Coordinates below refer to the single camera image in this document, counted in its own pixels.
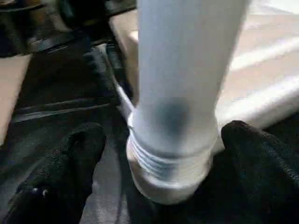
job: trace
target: black cloth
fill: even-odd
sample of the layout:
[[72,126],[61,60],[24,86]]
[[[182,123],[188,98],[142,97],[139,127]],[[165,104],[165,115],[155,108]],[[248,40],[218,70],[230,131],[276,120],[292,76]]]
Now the black cloth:
[[18,186],[2,223],[79,223],[104,146],[100,125],[74,129]]

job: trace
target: black fabric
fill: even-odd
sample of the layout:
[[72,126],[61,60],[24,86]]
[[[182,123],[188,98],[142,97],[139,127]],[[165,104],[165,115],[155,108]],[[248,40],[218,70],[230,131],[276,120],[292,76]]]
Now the black fabric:
[[[95,86],[93,80],[87,82],[85,74],[79,70],[75,61],[56,55],[52,61],[47,58],[34,57],[36,67],[44,63],[44,69],[27,74],[22,86],[18,106],[42,104],[43,102],[61,102],[76,96],[84,98],[84,94],[93,95],[91,89]],[[59,76],[59,68],[69,61],[68,69]],[[43,75],[46,68],[52,69],[56,80],[48,86],[39,75]],[[63,86],[70,82],[77,86],[63,91]],[[31,88],[43,85],[38,94]],[[94,95],[99,96],[97,88]],[[98,103],[88,106],[99,106]],[[82,107],[80,103],[71,105],[73,109]],[[44,105],[51,111],[57,105]],[[80,223],[82,224],[258,224],[263,219],[252,208],[246,190],[240,182],[239,171],[236,170],[231,150],[225,150],[214,157],[213,167],[208,177],[203,181],[195,195],[188,201],[176,206],[162,206],[144,198],[135,188],[126,158],[126,141],[128,129],[126,122],[115,107],[103,104],[95,108],[73,110],[68,113],[56,113],[38,119],[14,121],[16,113],[9,125],[5,143],[0,151],[0,210],[7,208],[8,201],[13,197],[18,185],[26,179],[38,162],[45,157],[54,146],[75,127],[84,123],[97,123],[103,127],[107,136],[107,143],[101,160],[95,167],[93,174],[93,192],[88,197]],[[299,114],[275,124],[267,131],[275,134],[283,142],[291,146],[299,143]]]
[[252,210],[266,223],[299,219],[299,155],[274,135],[233,121],[221,130]]
[[2,223],[79,223],[104,146],[100,125],[73,130],[18,186]]

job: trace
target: white pipe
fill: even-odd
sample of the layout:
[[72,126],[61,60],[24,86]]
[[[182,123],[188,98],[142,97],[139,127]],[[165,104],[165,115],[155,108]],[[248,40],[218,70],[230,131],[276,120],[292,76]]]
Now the white pipe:
[[210,168],[215,103],[247,0],[139,0],[140,99],[127,156],[151,200],[188,198]]

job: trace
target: white surface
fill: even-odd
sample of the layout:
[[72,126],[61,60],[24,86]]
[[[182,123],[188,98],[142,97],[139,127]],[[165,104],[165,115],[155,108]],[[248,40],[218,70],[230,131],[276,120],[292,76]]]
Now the white surface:
[[[269,9],[259,7],[259,12]],[[129,14],[129,20],[123,15],[122,21],[131,39],[126,53],[132,67],[138,66],[138,30],[130,25],[136,12]],[[298,15],[281,11],[247,15],[216,107],[219,128],[234,119],[264,128],[299,109],[298,24]],[[219,140],[215,150],[220,149]]]

